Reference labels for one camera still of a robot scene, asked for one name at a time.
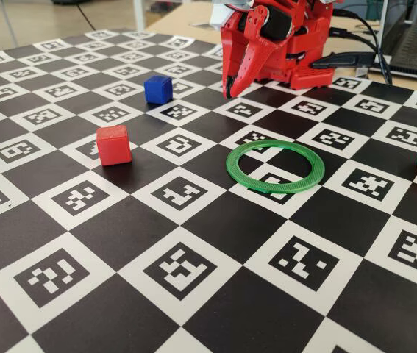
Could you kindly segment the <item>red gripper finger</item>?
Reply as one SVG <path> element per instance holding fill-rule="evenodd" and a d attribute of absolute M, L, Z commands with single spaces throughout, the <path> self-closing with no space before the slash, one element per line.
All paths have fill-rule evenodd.
<path fill-rule="evenodd" d="M 261 28 L 267 18 L 265 6 L 256 6 L 247 12 L 234 11 L 227 21 L 238 21 L 238 30 L 248 40 L 238 76 L 232 87 L 233 97 L 242 93 L 256 79 L 267 59 L 286 39 L 270 41 L 261 37 Z"/>
<path fill-rule="evenodd" d="M 222 83 L 224 96 L 231 99 L 232 87 L 240 70 L 240 64 L 246 51 L 248 40 L 238 30 L 238 21 L 227 21 L 221 28 L 223 49 Z"/>

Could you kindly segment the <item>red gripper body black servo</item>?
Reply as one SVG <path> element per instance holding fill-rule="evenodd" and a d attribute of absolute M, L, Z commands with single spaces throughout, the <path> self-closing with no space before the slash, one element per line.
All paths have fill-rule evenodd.
<path fill-rule="evenodd" d="M 306 27 L 301 25 L 298 29 L 293 28 L 292 18 L 273 5 L 265 5 L 267 18 L 261 28 L 261 37 L 270 41 L 281 41 L 291 33 L 294 36 L 306 34 Z"/>

